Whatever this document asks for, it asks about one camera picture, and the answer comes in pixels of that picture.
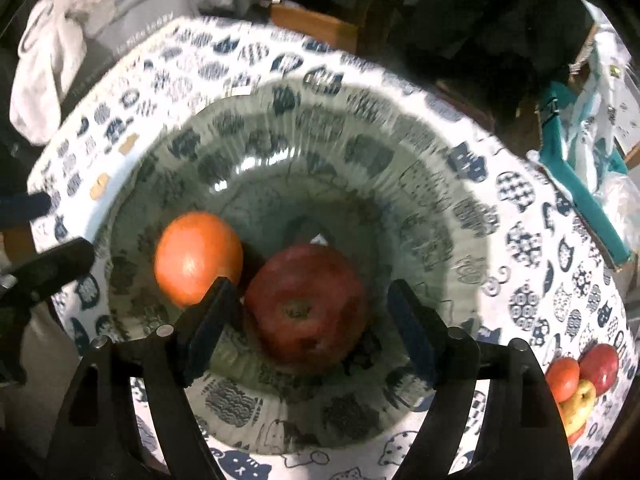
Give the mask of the yellow pear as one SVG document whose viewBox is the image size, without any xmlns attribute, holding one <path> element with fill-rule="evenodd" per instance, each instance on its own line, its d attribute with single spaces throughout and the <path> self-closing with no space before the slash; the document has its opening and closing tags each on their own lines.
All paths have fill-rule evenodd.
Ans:
<svg viewBox="0 0 640 480">
<path fill-rule="evenodd" d="M 585 426 L 596 400 L 596 387 L 590 380 L 581 379 L 574 393 L 560 403 L 560 414 L 567 437 L 576 434 Z"/>
</svg>

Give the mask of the large orange front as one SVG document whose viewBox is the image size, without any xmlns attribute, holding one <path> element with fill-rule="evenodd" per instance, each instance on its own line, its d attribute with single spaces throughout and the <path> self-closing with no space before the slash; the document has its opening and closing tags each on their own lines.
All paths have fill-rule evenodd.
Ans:
<svg viewBox="0 0 640 480">
<path fill-rule="evenodd" d="M 577 389 L 579 376 L 579 363 L 575 359 L 564 356 L 553 361 L 546 373 L 553 399 L 558 403 L 568 400 Z"/>
</svg>

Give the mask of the large orange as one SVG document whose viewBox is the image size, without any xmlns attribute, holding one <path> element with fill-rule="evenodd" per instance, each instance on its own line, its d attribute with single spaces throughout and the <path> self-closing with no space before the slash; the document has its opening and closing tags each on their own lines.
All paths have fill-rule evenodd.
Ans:
<svg viewBox="0 0 640 480">
<path fill-rule="evenodd" d="M 198 304 L 217 278 L 239 284 L 243 248 L 227 222 L 204 211 L 175 218 L 164 229 L 154 255 L 160 291 L 178 308 Z"/>
<path fill-rule="evenodd" d="M 564 356 L 553 361 L 546 373 L 553 399 L 558 403 L 568 400 L 577 389 L 579 376 L 579 363 L 575 359 Z"/>
</svg>

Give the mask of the red apple front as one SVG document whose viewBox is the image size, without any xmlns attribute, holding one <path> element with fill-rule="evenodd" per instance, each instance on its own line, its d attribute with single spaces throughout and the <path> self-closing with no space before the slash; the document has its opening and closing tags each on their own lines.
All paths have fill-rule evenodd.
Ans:
<svg viewBox="0 0 640 480">
<path fill-rule="evenodd" d="M 580 378 L 589 380 L 602 396 L 612 387 L 617 378 L 618 355 L 610 344 L 596 344 L 579 361 Z"/>
</svg>

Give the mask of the red apple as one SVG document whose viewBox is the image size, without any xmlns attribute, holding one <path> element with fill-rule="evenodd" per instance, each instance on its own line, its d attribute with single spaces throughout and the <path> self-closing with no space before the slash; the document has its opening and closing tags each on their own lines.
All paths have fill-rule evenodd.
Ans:
<svg viewBox="0 0 640 480">
<path fill-rule="evenodd" d="M 610 344 L 596 344 L 579 361 L 580 378 L 589 380 L 602 396 L 612 387 L 617 378 L 618 355 Z"/>
<path fill-rule="evenodd" d="M 352 264 L 319 244 L 291 246 L 270 258 L 244 295 L 247 338 L 278 370 L 320 375 L 354 348 L 370 316 Z"/>
</svg>

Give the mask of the red apple back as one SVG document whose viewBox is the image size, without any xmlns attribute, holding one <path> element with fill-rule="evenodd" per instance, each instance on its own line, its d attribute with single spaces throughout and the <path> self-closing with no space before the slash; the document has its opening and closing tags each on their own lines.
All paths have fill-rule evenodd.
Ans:
<svg viewBox="0 0 640 480">
<path fill-rule="evenodd" d="M 354 348 L 370 316 L 352 264 L 319 244 L 291 246 L 270 258 L 244 295 L 247 338 L 278 370 L 320 375 Z"/>
</svg>

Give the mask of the cat pattern tablecloth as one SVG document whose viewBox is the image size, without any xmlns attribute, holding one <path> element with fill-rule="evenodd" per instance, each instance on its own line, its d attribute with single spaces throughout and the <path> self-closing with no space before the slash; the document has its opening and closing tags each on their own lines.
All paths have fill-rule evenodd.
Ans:
<svg viewBox="0 0 640 480">
<path fill-rule="evenodd" d="M 466 141 L 483 156 L 488 180 L 473 186 L 498 217 L 480 286 L 481 341 L 527 341 L 541 365 L 610 344 L 620 360 L 614 386 L 597 400 L 570 448 L 582 478 L 620 416 L 638 366 L 634 336 L 612 273 L 572 205 L 546 176 L 433 93 L 318 40 L 274 26 L 225 18 L 178 18 L 120 60 L 88 93 L 44 149 L 27 186 L 51 197 L 32 224 L 46 249 L 82 236 L 96 248 L 87 276 L 53 303 L 79 350 L 94 337 L 123 337 L 108 308 L 110 219 L 130 179 L 166 133 L 213 102 L 299 81 L 325 98 L 356 87 L 423 115 L 446 142 Z M 339 448 L 258 454 L 225 444 L 200 423 L 230 479 L 388 479 L 413 444 L 433 399 L 382 434 Z"/>
</svg>

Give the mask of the pile of grey clothes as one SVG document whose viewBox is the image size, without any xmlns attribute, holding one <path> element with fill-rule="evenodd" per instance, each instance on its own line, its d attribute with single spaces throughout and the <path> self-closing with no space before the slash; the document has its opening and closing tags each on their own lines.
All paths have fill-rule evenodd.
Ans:
<svg viewBox="0 0 640 480">
<path fill-rule="evenodd" d="M 277 1 L 39 0 L 17 45 L 9 121 L 29 144 L 46 145 L 120 58 L 175 18 L 244 18 Z"/>
</svg>

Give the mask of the green glass bowl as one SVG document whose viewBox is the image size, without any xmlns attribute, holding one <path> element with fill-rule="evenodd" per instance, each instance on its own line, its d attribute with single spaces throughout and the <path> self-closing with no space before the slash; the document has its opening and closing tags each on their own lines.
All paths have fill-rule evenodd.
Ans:
<svg viewBox="0 0 640 480">
<path fill-rule="evenodd" d="M 138 339 L 179 317 L 153 260 L 180 214 L 228 222 L 244 245 L 244 278 L 285 248 L 330 246 L 370 309 L 348 356 L 327 372 L 295 373 L 234 314 L 186 395 L 214 438 L 253 453 L 369 440 L 428 396 L 386 311 L 390 282 L 407 281 L 447 324 L 480 327 L 498 217 L 473 186 L 487 180 L 477 148 L 446 142 L 423 115 L 366 89 L 325 98 L 295 81 L 213 102 L 156 141 L 119 197 L 105 272 L 113 324 Z"/>
</svg>

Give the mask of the teal storage box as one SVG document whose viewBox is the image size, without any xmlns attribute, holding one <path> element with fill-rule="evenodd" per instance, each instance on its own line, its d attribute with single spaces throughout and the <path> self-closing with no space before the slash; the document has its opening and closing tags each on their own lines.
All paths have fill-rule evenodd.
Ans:
<svg viewBox="0 0 640 480">
<path fill-rule="evenodd" d="M 538 101 L 541 133 L 539 160 L 580 218 L 586 222 L 590 232 L 597 237 L 614 266 L 622 266 L 629 260 L 631 250 L 608 220 L 593 191 L 580 174 L 585 169 L 584 164 L 580 162 L 578 168 L 575 168 L 570 161 L 570 147 L 565 137 L 568 130 L 561 114 L 570 112 L 575 101 L 575 93 L 556 81 L 552 81 L 541 93 Z"/>
</svg>

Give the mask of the wooden drawer box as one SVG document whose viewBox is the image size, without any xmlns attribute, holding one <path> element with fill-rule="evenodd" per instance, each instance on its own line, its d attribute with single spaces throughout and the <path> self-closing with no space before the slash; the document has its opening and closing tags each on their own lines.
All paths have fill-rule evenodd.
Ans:
<svg viewBox="0 0 640 480">
<path fill-rule="evenodd" d="M 270 6 L 273 24 L 326 42 L 330 47 L 357 53 L 358 27 L 338 18 L 283 3 Z"/>
</svg>

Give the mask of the white rice bag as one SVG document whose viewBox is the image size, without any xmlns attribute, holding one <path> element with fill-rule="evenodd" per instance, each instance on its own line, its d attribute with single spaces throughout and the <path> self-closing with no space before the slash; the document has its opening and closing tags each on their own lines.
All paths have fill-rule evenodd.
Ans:
<svg viewBox="0 0 640 480">
<path fill-rule="evenodd" d="M 579 90 L 570 133 L 585 133 L 593 143 L 602 141 L 608 154 L 618 151 L 623 161 L 639 154 L 639 76 L 631 53 L 605 13 L 595 4 L 583 3 L 592 27 L 573 67 L 588 68 Z"/>
</svg>

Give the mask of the black hanging jacket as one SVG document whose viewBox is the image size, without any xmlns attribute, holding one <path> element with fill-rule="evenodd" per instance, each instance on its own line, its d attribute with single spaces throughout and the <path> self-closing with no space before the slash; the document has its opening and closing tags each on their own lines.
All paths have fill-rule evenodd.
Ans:
<svg viewBox="0 0 640 480">
<path fill-rule="evenodd" d="M 585 0 L 293 1 L 359 25 L 368 58 L 502 120 L 566 77 L 589 28 Z"/>
</svg>

